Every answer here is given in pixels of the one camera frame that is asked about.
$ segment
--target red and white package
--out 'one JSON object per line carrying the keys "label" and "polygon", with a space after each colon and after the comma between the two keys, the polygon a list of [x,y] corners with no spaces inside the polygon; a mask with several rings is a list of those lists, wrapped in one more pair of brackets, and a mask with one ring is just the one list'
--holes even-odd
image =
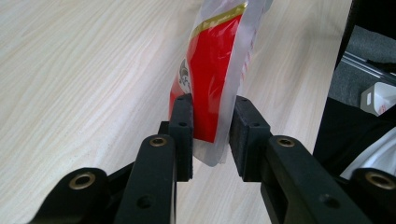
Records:
{"label": "red and white package", "polygon": [[265,0],[205,0],[195,20],[169,111],[179,95],[192,94],[193,155],[209,166],[225,160],[236,94],[268,5]]}

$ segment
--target plastic package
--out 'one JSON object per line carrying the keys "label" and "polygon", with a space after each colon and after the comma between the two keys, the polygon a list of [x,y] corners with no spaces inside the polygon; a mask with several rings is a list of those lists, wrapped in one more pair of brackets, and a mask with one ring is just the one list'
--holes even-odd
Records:
{"label": "plastic package", "polygon": [[250,60],[265,0],[205,0],[169,102],[192,94],[193,155],[209,166],[225,161],[236,94]]}

